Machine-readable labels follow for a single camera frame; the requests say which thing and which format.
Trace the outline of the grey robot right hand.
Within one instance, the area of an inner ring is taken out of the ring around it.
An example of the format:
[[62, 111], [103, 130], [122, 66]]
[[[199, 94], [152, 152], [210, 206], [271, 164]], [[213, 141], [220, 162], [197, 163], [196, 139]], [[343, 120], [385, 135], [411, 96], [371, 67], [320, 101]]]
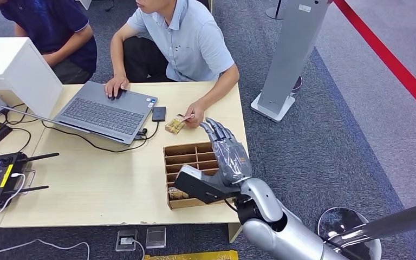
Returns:
[[211, 141], [222, 183], [232, 186], [250, 178], [252, 166], [248, 153], [234, 134], [212, 118], [206, 118], [199, 125]]

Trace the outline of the person's right hand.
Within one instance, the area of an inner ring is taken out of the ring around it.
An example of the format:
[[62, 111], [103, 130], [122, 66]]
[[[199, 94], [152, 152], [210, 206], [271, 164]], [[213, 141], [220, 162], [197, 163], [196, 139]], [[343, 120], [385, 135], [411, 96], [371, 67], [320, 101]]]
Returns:
[[125, 76], [114, 76], [104, 85], [105, 95], [109, 99], [118, 99], [128, 84], [129, 80]]

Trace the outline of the person's left hand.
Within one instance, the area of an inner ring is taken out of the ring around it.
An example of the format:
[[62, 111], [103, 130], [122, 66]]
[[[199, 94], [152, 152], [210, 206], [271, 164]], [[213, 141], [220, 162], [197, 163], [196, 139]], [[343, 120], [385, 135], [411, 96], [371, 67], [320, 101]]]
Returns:
[[189, 105], [185, 113], [185, 126], [189, 128], [199, 127], [204, 118], [205, 107], [201, 101], [196, 101]]
[[42, 57], [50, 67], [54, 67], [60, 62], [60, 58], [57, 52], [43, 54]]

